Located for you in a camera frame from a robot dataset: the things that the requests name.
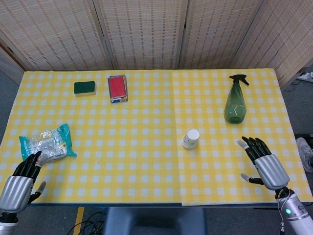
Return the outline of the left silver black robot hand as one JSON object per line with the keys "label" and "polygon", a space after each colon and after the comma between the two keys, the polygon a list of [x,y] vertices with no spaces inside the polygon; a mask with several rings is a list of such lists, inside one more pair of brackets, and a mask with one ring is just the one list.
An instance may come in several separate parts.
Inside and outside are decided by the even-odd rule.
{"label": "left silver black robot hand", "polygon": [[17,214],[42,195],[46,187],[45,181],[40,184],[35,193],[32,193],[32,190],[45,161],[46,156],[38,151],[29,155],[9,176],[0,196],[1,226],[17,224]]}

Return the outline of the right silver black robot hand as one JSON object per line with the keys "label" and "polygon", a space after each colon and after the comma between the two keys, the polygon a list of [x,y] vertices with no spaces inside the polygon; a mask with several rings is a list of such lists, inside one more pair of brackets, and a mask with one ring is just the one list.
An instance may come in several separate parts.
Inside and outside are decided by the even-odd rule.
{"label": "right silver black robot hand", "polygon": [[261,139],[242,136],[242,139],[238,140],[237,143],[246,152],[260,176],[253,178],[242,173],[242,179],[252,184],[264,185],[273,191],[288,185],[290,178],[285,169]]}

